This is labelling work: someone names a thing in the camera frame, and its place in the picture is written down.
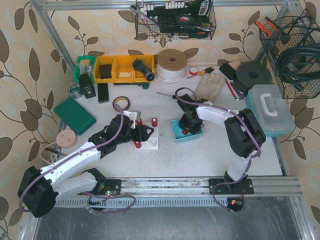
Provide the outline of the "beige work glove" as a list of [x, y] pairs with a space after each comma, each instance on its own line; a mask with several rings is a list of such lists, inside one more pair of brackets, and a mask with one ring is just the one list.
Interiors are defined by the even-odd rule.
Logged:
[[225, 84], [225, 78], [216, 73], [205, 73], [195, 89], [197, 99], [207, 99], [214, 103]]

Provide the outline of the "brown tape roll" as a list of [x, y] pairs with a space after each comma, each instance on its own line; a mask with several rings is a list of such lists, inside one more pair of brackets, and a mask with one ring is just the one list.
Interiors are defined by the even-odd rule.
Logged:
[[118, 96], [112, 102], [112, 107], [116, 112], [127, 111], [131, 107], [131, 102], [126, 96]]

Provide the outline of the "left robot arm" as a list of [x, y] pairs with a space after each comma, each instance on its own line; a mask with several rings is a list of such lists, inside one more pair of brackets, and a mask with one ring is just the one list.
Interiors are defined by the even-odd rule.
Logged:
[[150, 126], [136, 125], [124, 113], [116, 115], [109, 125], [71, 154], [40, 169], [29, 167], [17, 191], [19, 209], [40, 218], [68, 197], [85, 192], [99, 194], [105, 177], [98, 170], [92, 168], [78, 176], [74, 174], [114, 152], [120, 144], [148, 141], [154, 131]]

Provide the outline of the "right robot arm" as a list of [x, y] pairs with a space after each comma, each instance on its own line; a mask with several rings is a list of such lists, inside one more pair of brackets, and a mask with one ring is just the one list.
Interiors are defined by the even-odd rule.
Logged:
[[261, 146], [266, 141], [266, 135], [258, 123], [254, 113], [248, 109], [230, 110], [214, 105], [201, 98], [192, 99], [188, 94], [172, 96], [183, 111], [178, 126], [183, 135], [200, 133], [204, 127], [203, 121], [225, 127], [233, 159], [224, 174], [224, 180], [212, 187], [211, 193], [238, 194], [242, 191], [249, 193], [249, 181], [246, 180], [248, 170], [254, 158], [260, 157]]

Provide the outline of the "teal spring tray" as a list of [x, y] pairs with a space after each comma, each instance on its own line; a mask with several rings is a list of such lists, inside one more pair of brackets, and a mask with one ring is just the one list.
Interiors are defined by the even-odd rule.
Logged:
[[170, 121], [170, 126], [176, 144], [199, 139], [204, 133], [203, 130], [200, 129], [199, 132], [196, 134], [192, 134], [189, 131], [186, 134], [184, 134], [183, 130], [179, 127], [179, 121], [179, 119]]

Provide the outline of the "long black screwdriver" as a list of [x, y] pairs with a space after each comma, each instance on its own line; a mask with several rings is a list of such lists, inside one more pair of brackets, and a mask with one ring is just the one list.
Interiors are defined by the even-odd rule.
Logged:
[[177, 100], [176, 95], [170, 95], [170, 94], [166, 94], [166, 93], [162, 93], [162, 92], [156, 92], [156, 93], [159, 94], [159, 95], [167, 96], [167, 97], [170, 97], [170, 98], [172, 98], [174, 100]]

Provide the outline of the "red white tape roll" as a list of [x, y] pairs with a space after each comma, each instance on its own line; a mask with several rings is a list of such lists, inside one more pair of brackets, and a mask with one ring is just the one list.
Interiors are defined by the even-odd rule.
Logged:
[[190, 69], [189, 69], [189, 74], [191, 76], [196, 76], [198, 74], [198, 68], [195, 67], [195, 66], [192, 66]]

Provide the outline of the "yellow black screwdriver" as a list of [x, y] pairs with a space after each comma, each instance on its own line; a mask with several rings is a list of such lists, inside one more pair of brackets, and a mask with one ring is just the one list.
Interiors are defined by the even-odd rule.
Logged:
[[195, 76], [202, 76], [202, 75], [204, 75], [205, 73], [210, 74], [210, 73], [212, 73], [214, 70], [215, 70], [214, 67], [207, 67], [206, 69], [204, 69], [204, 70], [202, 70], [202, 71], [199, 71], [196, 75], [191, 75], [191, 76], [187, 77], [187, 79], [191, 79], [191, 78], [193, 78], [193, 77], [195, 77]]

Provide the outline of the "black box with sponge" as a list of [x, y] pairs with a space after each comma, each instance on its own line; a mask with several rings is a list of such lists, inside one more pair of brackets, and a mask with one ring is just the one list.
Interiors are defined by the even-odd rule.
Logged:
[[239, 59], [225, 63], [219, 67], [220, 72], [225, 75], [229, 80], [233, 80], [237, 77], [237, 69], [241, 65]]

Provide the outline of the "green notebook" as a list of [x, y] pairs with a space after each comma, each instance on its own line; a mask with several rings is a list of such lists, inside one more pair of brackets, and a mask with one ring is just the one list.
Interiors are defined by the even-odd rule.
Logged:
[[94, 116], [71, 97], [55, 107], [54, 112], [77, 135], [82, 135], [97, 122]]

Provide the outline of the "black pipe fitting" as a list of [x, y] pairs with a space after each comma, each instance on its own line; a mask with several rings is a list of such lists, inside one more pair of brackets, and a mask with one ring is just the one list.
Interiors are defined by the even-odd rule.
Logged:
[[147, 67], [143, 63], [142, 60], [140, 59], [134, 60], [132, 63], [132, 67], [135, 71], [142, 73], [148, 82], [151, 82], [155, 79], [155, 74], [152, 72], [152, 70], [149, 67]]

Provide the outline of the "yellow bin middle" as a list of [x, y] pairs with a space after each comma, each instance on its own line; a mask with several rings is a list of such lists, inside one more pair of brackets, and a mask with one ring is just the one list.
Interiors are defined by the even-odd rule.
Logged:
[[134, 82], [132, 55], [116, 55], [112, 63], [112, 77], [115, 84], [128, 84]]

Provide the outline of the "yellow bin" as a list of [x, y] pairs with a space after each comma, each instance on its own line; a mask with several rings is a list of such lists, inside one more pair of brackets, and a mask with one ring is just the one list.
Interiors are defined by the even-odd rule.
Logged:
[[112, 75], [112, 67], [115, 60], [115, 56], [97, 56], [95, 60], [95, 66], [93, 70], [94, 82], [97, 84], [109, 84], [114, 82]]
[[134, 82], [132, 55], [116, 55], [112, 63], [112, 77], [115, 84], [128, 84]]
[[155, 79], [155, 59], [153, 55], [135, 55], [132, 62], [135, 83], [151, 83]]

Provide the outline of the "black meter device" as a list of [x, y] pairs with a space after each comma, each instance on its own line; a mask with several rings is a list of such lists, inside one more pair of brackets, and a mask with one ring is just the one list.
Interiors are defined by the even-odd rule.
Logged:
[[93, 98], [96, 96], [94, 85], [87, 73], [81, 74], [79, 76], [78, 81], [79, 81], [80, 90], [86, 99]]

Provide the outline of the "yellow bin right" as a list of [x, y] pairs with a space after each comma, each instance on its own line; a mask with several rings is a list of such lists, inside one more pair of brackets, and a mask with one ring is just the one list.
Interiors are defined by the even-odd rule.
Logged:
[[155, 79], [155, 59], [153, 55], [135, 55], [132, 62], [135, 83], [151, 83]]

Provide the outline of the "black box in bin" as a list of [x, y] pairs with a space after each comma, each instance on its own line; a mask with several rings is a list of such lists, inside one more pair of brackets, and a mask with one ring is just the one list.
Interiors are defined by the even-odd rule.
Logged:
[[101, 79], [111, 79], [112, 78], [112, 65], [103, 64], [99, 67], [99, 73]]

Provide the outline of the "clear teal toolbox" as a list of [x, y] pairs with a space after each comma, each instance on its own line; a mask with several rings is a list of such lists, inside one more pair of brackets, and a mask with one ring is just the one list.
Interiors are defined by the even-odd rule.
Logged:
[[256, 84], [245, 97], [267, 137], [280, 137], [294, 129], [294, 120], [276, 84]]

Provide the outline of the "glass jar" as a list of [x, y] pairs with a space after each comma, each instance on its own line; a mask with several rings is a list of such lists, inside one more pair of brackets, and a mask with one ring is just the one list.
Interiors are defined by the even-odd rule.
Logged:
[[72, 99], [79, 99], [83, 95], [80, 85], [77, 82], [72, 82], [69, 85], [68, 96]]

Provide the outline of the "yellow bin left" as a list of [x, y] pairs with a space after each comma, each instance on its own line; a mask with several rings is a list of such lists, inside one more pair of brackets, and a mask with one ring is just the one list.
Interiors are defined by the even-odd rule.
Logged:
[[112, 75], [112, 67], [115, 60], [115, 56], [97, 56], [95, 60], [95, 66], [93, 70], [94, 82], [97, 84], [109, 84], [114, 82]]

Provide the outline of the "green bin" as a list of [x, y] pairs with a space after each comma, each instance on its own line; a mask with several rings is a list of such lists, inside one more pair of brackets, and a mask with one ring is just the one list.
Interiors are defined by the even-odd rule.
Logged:
[[73, 79], [76, 83], [79, 82], [79, 78], [83, 74], [88, 74], [92, 83], [94, 80], [94, 67], [96, 63], [96, 56], [78, 56], [73, 71]]

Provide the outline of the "black tape roll in basket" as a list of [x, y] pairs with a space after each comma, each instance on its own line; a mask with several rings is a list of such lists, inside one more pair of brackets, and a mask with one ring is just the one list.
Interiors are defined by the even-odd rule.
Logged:
[[192, 25], [195, 21], [195, 18], [192, 15], [180, 14], [175, 18], [175, 22], [179, 25]]

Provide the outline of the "silver wrench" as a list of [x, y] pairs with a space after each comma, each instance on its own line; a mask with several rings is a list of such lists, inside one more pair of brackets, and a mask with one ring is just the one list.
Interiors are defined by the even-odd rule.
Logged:
[[145, 15], [144, 13], [142, 13], [137, 6], [131, 5], [131, 6], [129, 7], [129, 9], [130, 9], [130, 11], [133, 12], [134, 14], [138, 14], [139, 16], [141, 16], [142, 18], [148, 20], [148, 21], [151, 22], [152, 24], [158, 25], [158, 23], [157, 23], [156, 21], [154, 21], [153, 19], [149, 18], [147, 15]]

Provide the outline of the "orange pliers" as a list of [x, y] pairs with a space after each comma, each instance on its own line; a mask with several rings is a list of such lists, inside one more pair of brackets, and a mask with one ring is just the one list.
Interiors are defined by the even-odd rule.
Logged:
[[262, 31], [264, 32], [267, 37], [271, 37], [273, 35], [272, 30], [274, 31], [279, 31], [279, 26], [273, 21], [271, 20], [268, 16], [266, 16], [264, 18], [264, 21], [266, 22], [266, 24], [262, 24], [261, 22], [259, 22], [258, 20], [255, 21], [255, 25]]

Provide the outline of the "white peg base plate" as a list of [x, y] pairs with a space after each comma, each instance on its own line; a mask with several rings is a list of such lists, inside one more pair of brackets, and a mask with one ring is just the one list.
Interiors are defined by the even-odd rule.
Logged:
[[142, 150], [158, 150], [159, 149], [159, 122], [157, 127], [152, 126], [152, 119], [149, 122], [143, 122], [144, 125], [154, 128], [154, 132], [147, 141], [141, 142], [141, 148], [137, 149], [134, 146], [134, 149], [137, 151]]

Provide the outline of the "red handled hex key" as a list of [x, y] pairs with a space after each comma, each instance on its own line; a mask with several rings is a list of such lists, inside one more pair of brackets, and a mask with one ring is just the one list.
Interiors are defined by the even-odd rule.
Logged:
[[224, 80], [231, 95], [236, 101], [243, 100], [246, 97], [246, 94], [238, 90], [233, 82], [229, 82], [225, 77]]

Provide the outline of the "black rail block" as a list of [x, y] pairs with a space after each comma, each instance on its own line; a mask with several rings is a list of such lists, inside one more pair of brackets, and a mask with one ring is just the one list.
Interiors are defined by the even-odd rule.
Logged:
[[109, 102], [109, 87], [107, 83], [98, 83], [98, 103], [104, 104]]

